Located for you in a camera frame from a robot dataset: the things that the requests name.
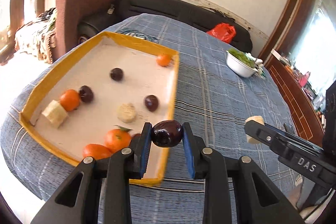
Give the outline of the orange tangerine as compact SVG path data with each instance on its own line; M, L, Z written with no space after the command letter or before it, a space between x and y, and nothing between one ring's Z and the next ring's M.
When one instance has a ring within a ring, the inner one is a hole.
M88 144L82 150L82 157L93 157L96 160L111 157L112 152L105 146L100 144Z
M161 53L157 56L156 62L161 67L168 67L171 63L171 56Z
M59 103L67 112L71 112L80 105L80 96L76 90L68 89L59 98Z

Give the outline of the tangerine with leaf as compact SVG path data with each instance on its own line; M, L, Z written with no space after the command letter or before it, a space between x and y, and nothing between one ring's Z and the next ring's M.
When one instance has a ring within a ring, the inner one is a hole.
M112 153L120 151L129 146L131 142L131 129L116 126L108 131L104 136L104 144Z

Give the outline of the dark plum front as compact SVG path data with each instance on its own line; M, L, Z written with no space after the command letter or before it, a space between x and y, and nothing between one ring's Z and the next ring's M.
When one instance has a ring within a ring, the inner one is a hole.
M150 133L151 141L158 147L175 147L183 138L183 127L175 120L161 121L153 126Z

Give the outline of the dark plum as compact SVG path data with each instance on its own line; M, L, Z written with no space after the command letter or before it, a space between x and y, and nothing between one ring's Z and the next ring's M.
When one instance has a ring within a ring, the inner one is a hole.
M147 110L154 112L159 106L159 100L155 95L151 94L145 97L144 104Z
M79 89L79 96L82 102L91 103L94 99L94 94L90 87L83 85Z
M119 82L123 79L123 70L121 68L113 68L109 75L112 80Z
M161 121L153 126L150 133L151 141L158 147L175 147L183 138L183 127L175 120Z

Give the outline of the large white sugarcane piece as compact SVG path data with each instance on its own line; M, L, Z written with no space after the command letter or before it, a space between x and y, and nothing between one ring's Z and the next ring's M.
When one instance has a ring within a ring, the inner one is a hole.
M42 116L44 116L54 128L59 128L68 118L68 113L58 101L52 100L42 111Z

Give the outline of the red jujube date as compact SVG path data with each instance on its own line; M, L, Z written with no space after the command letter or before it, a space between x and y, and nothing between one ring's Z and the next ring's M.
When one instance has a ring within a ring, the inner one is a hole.
M135 135L132 136L132 139L133 139L133 140L139 140L140 137L141 137L141 134L140 134L140 133L137 133L137 134L135 134Z

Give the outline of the yellow cardboard tray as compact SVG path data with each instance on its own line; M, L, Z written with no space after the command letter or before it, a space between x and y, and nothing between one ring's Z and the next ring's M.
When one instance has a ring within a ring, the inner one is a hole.
M159 54L171 56L168 67L157 64ZM113 68L123 70L119 82L110 78ZM128 123L130 134L140 133L146 122L173 119L179 70L179 53L168 47L139 38L104 31L65 55L34 87L19 121L29 135L51 154L72 166L82 161L83 147L102 144L105 134L123 126L117 118L121 104L132 103L137 111L135 121ZM52 100L58 100L68 89L86 85L94 99L81 103L68 118L54 128L42 116ZM159 106L147 110L144 99L155 95Z

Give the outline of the white items pile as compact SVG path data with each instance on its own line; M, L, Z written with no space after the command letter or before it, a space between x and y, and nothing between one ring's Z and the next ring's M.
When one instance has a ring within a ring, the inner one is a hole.
M250 53L245 53L245 56L254 63L258 77L266 79L263 60L258 59L257 57L253 57Z

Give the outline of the blue plaid tablecloth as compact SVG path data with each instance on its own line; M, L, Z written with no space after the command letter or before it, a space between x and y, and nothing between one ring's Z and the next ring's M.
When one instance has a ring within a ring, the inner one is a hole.
M270 76L240 78L226 64L229 45L187 24L164 16L139 15L110 26L111 32L148 35L180 53L175 118L189 122L207 145L231 158L251 157L273 183L289 195L297 173L278 162L265 145L249 144L244 132L248 117L259 115L277 128L292 122L289 108ZM1 80L13 97L1 100L1 193L12 210L35 211L70 174L72 166L58 159L19 124L18 115L33 87L45 76ZM133 185L134 223L201 223L204 185L187 172L183 149L169 153L165 179L159 186Z

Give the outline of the wooden cabinet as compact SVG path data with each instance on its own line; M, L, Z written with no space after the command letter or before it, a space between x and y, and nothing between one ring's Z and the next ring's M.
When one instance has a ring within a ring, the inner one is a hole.
M259 56L289 107L299 137L325 133L325 92L335 81L335 0L287 0Z

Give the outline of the white bowl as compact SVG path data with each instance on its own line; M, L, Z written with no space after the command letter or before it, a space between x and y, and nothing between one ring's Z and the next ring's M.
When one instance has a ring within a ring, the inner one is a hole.
M233 72L243 78L249 78L257 72L256 68L251 68L248 65L244 64L239 59L230 54L228 51L226 63Z

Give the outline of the green lettuce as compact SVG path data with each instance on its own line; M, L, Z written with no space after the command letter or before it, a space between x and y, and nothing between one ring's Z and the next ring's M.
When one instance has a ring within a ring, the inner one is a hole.
M251 60L249 57L247 57L245 55L245 53L235 50L233 48L229 49L228 52L234 56L235 58L237 58L239 61L241 61L242 63L244 63L245 65L248 65L250 68L254 68L255 67L255 62L253 60Z

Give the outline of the red plastic bag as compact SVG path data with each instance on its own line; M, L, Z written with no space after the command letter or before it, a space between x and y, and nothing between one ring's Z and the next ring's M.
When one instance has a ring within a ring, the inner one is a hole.
M236 36L236 30L234 26L228 23L219 23L213 29L207 31L207 34L230 44Z

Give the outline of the patterned covered bench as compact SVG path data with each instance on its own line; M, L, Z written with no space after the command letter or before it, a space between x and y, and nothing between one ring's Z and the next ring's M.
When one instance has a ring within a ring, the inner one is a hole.
M37 57L47 64L54 62L56 47L56 8L41 13L35 20L19 27L15 33L15 50Z

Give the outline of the black sofa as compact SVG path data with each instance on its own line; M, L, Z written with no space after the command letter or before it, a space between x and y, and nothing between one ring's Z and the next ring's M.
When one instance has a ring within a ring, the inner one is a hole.
M253 48L249 32L234 19L213 8L207 9L180 0L115 0L110 8L111 12L100 10L80 21L77 26L78 44L131 16L147 13L175 19L203 32L213 29L219 23L228 23L236 30L231 44L243 52L250 52Z

